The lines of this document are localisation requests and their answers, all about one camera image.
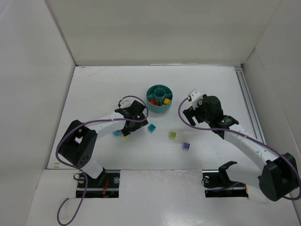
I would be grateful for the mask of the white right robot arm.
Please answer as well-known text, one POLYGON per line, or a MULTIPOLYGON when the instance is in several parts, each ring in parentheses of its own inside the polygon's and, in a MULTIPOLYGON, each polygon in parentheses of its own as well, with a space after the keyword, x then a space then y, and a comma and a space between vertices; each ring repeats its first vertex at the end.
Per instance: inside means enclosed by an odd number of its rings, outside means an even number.
POLYGON ((290 153, 281 154, 249 135, 236 119, 223 113, 217 97, 202 95, 194 89, 185 100, 191 106, 178 109, 184 124, 195 129, 197 123, 206 123, 209 126, 207 131, 234 145, 257 166, 257 170, 249 170, 240 167, 236 161, 229 161, 211 175, 203 174, 206 188, 220 192, 238 184, 251 185, 274 202, 288 199, 287 194, 300 189, 301 178, 296 160, 290 153))

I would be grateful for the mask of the teal flower lego piece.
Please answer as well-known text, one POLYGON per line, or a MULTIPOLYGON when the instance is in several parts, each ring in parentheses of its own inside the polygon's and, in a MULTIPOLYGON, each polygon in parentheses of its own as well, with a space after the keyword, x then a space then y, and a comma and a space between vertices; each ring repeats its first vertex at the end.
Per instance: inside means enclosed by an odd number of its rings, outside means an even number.
POLYGON ((121 133, 121 131, 116 130, 116 131, 113 132, 113 134, 114 134, 115 136, 119 137, 119 136, 121 136, 122 133, 121 133))

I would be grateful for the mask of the yellow orange lego brick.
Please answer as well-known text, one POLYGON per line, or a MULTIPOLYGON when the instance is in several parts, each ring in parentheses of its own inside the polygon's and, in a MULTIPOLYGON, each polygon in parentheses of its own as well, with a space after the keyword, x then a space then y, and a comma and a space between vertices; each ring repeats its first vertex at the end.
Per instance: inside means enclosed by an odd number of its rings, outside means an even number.
POLYGON ((171 102, 171 99, 165 98, 163 105, 168 105, 171 102))

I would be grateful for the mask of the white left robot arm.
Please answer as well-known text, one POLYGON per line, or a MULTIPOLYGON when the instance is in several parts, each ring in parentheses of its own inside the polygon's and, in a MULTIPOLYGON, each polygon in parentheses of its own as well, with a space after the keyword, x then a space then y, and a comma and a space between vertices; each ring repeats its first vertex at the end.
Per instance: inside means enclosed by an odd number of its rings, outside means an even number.
POLYGON ((92 159, 97 139, 115 131, 127 137, 148 124, 147 116, 148 108, 135 100, 131 104, 119 104, 118 109, 99 120, 74 120, 56 148, 56 158, 62 164, 81 170, 88 183, 100 186, 106 170, 92 159))

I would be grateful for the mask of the purple lego brick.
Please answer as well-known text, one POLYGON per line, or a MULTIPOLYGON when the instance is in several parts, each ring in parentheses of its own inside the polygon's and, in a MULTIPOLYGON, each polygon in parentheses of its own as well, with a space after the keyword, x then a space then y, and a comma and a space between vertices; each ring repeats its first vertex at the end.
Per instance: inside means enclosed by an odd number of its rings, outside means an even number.
POLYGON ((184 150, 189 150, 189 149, 190 149, 190 143, 184 142, 183 145, 182 145, 182 148, 183 148, 184 150))

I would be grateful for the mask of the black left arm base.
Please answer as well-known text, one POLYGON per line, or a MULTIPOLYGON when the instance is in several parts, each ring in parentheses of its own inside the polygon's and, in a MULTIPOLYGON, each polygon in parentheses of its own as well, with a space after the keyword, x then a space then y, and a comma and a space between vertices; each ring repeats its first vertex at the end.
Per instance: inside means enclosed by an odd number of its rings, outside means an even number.
MULTIPOLYGON (((88 184, 85 198, 118 198, 120 185, 120 170, 108 170, 100 181, 87 175, 88 184)), ((77 181, 76 198, 81 198, 84 193, 85 181, 83 173, 76 173, 73 179, 77 181)))

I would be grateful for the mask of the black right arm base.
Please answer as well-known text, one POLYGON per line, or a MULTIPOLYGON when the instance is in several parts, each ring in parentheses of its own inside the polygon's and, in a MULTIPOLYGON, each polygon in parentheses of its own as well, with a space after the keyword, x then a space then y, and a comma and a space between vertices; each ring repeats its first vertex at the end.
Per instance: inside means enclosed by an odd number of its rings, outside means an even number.
POLYGON ((206 198, 248 198, 248 190, 245 184, 231 181, 226 170, 237 164, 236 161, 229 161, 218 169, 202 170, 202 185, 205 189, 206 198))

